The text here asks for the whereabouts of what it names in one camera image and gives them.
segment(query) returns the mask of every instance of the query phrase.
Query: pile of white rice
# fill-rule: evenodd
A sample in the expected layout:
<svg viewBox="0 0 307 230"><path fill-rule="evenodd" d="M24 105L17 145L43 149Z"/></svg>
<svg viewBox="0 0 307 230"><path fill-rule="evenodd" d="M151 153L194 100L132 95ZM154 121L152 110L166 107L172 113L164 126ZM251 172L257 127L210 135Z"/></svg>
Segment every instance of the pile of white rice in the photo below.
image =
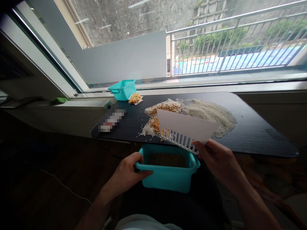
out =
<svg viewBox="0 0 307 230"><path fill-rule="evenodd" d="M235 127L236 119L231 112L212 102L205 102L197 99L177 99L176 101L168 99L167 101L163 102L163 104L181 106L182 111L178 112L188 116L220 123L220 126L212 135L213 137L221 138ZM161 103L145 109L145 113L151 113L152 110L159 105L161 105ZM149 122L144 126L140 135L160 137L158 133L154 132L154 128L150 127Z"/></svg>

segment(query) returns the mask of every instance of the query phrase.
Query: black table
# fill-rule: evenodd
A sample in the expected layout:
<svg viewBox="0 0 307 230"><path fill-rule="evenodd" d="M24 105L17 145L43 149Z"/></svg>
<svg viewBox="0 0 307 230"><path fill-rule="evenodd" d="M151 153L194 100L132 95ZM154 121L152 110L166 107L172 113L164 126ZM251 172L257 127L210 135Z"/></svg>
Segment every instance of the black table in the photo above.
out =
<svg viewBox="0 0 307 230"><path fill-rule="evenodd" d="M91 131L91 136L100 139L117 141L132 141L162 145L174 145L169 141L160 142L159 137L149 135L139 136L142 127L148 122L149 116L144 110L150 106L166 101L168 98L199 99L214 102L227 108L237 119L235 128L222 138L213 138L234 152L260 154L274 157L296 157L297 148L289 140L260 117L248 104L233 93L195 93L144 96L138 105L128 101L117 101L109 110L126 109L125 119L110 133L100 133L97 124Z"/></svg>

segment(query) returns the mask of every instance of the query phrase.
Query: small teal basket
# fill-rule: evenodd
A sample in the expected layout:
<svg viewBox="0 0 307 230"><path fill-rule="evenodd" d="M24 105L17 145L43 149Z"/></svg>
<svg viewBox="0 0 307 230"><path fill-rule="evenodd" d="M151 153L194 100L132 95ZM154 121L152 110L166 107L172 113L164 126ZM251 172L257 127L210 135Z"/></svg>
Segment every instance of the small teal basket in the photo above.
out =
<svg viewBox="0 0 307 230"><path fill-rule="evenodd" d="M137 92L135 88L135 80L123 80L115 85L112 85L108 88L111 93L114 94L114 97L118 101L126 101L131 96Z"/></svg>
<svg viewBox="0 0 307 230"><path fill-rule="evenodd" d="M187 168L147 165L148 155L159 152L183 155ZM136 168L140 171L153 171L152 175L142 180L144 187L166 189L182 193L188 193L190 191L192 174L200 167L196 155L180 147L152 144L143 144L139 153L143 155L144 164L137 162L135 164Z"/></svg>

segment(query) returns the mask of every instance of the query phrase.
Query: stone wall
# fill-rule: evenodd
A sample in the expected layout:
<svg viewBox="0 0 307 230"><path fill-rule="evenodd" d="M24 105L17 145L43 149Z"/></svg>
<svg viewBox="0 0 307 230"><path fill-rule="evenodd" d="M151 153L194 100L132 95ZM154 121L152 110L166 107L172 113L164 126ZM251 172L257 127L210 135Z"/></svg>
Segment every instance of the stone wall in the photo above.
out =
<svg viewBox="0 0 307 230"><path fill-rule="evenodd" d="M172 31L295 2L295 0L151 0L131 7L138 2L140 0L72 0L80 19L89 18L89 20L83 22L83 25L94 46L162 29ZM300 6L287 10L285 13L293 14L303 11L306 11L306 7ZM278 17L283 13L273 12L244 18L240 24ZM218 25L213 30L220 26L233 26L235 23L236 21ZM251 32L249 32L250 39L253 39L254 35L259 33L256 30L254 35L251 35ZM191 31L175 34L175 38L188 35L191 35Z"/></svg>

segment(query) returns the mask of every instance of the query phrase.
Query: balcony railing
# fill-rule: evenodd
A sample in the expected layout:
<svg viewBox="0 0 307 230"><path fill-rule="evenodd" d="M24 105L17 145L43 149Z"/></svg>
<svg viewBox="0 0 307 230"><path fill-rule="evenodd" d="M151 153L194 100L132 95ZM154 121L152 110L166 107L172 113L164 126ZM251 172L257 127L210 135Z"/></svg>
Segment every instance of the balcony railing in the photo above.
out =
<svg viewBox="0 0 307 230"><path fill-rule="evenodd" d="M307 43L306 7L303 0L168 32L171 75L287 66Z"/></svg>

